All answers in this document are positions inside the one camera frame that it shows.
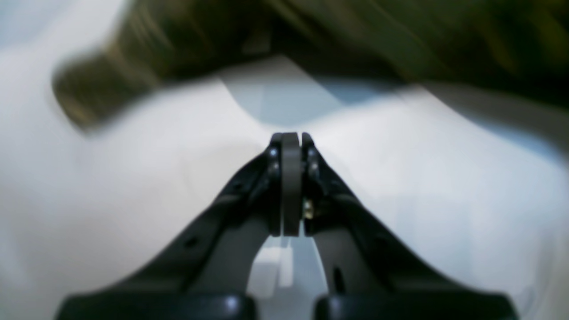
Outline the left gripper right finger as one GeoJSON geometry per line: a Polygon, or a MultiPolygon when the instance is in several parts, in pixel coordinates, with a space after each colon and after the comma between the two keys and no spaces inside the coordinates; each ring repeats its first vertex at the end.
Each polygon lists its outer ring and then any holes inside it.
{"type": "Polygon", "coordinates": [[[516,320],[506,295],[472,289],[418,257],[380,222],[301,135],[305,234],[315,241],[329,293],[316,320],[516,320]]]}

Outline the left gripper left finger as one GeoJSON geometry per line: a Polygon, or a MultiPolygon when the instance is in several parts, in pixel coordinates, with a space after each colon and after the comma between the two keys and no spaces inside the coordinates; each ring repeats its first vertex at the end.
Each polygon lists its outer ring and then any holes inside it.
{"type": "Polygon", "coordinates": [[[246,293],[268,237],[297,236],[301,218],[297,133],[276,133],[212,204],[163,251],[122,281],[70,296],[59,320],[257,320],[246,293]]]}

